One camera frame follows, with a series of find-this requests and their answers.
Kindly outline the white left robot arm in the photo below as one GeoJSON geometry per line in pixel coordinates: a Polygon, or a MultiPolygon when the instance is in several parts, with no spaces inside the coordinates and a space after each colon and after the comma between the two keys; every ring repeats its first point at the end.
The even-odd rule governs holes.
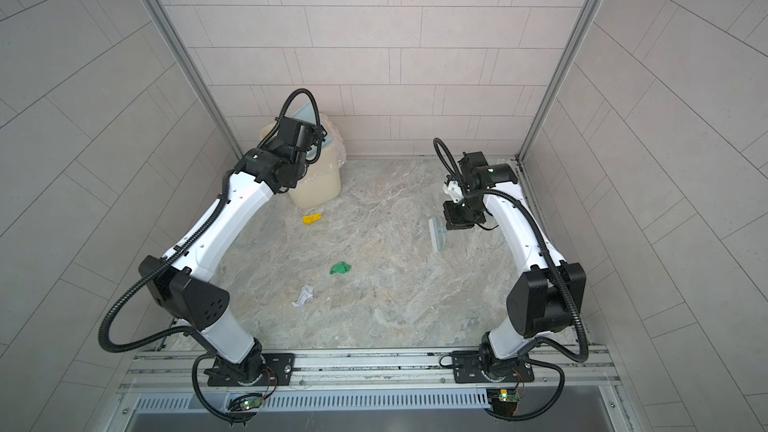
{"type": "Polygon", "coordinates": [[[174,334],[192,336],[212,354],[209,374],[227,385],[251,385],[266,373],[262,347],[229,307],[229,293],[213,277],[234,239],[268,201],[297,186],[322,155],[327,132],[314,95],[306,88],[291,92],[274,127],[222,178],[221,191],[179,242],[160,258],[141,263],[140,279],[106,313],[98,330],[100,347],[110,353],[139,349],[174,334]],[[180,325],[148,337],[118,344],[110,330],[118,313],[142,288],[180,320],[180,325]]]}

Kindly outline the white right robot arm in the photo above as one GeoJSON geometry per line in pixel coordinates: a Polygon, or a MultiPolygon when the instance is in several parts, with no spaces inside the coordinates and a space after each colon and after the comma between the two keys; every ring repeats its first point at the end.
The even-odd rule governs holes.
{"type": "Polygon", "coordinates": [[[433,147],[447,170],[446,228],[484,228],[486,218],[492,217],[516,266],[506,298],[507,318],[479,346],[482,373],[492,381],[505,379],[541,345],[573,362],[586,362],[589,344],[581,316],[586,273],[580,264],[567,262],[546,237],[513,168],[492,165],[481,152],[464,153],[456,160],[439,138],[433,147]]]}

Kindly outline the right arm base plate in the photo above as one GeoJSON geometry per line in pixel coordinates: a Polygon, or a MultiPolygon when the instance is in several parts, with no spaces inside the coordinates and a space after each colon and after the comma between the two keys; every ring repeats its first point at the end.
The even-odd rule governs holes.
{"type": "Polygon", "coordinates": [[[440,363],[453,372],[457,384],[530,383],[535,380],[531,367],[520,358],[498,359],[485,349],[456,350],[440,363]]]}

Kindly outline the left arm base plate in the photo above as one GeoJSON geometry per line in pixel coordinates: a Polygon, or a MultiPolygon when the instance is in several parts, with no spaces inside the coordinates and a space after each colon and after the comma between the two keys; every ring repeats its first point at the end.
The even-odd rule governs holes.
{"type": "Polygon", "coordinates": [[[214,387],[287,386],[295,359],[292,353],[254,353],[233,364],[216,357],[204,374],[207,385],[214,387]]]}

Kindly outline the pale green dustpan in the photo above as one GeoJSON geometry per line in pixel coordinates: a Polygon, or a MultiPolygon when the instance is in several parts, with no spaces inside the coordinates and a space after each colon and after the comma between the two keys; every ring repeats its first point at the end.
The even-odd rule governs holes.
{"type": "MultiPolygon", "coordinates": [[[[290,112],[288,114],[289,117],[302,120],[304,122],[308,122],[310,124],[315,124],[315,113],[312,105],[307,102],[303,106],[300,106],[296,111],[290,112]]],[[[337,136],[337,128],[335,125],[331,122],[330,118],[326,116],[323,113],[319,113],[320,117],[320,124],[325,129],[327,135],[322,143],[322,148],[325,149],[327,147],[331,147],[336,142],[336,136],[337,136]]]]}

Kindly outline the pale green hand brush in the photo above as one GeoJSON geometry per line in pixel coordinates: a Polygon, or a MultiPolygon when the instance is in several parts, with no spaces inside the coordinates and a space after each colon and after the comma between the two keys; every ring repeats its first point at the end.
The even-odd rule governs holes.
{"type": "Polygon", "coordinates": [[[441,252],[446,245],[447,228],[445,221],[439,217],[431,217],[428,221],[430,240],[434,253],[441,252]]]}

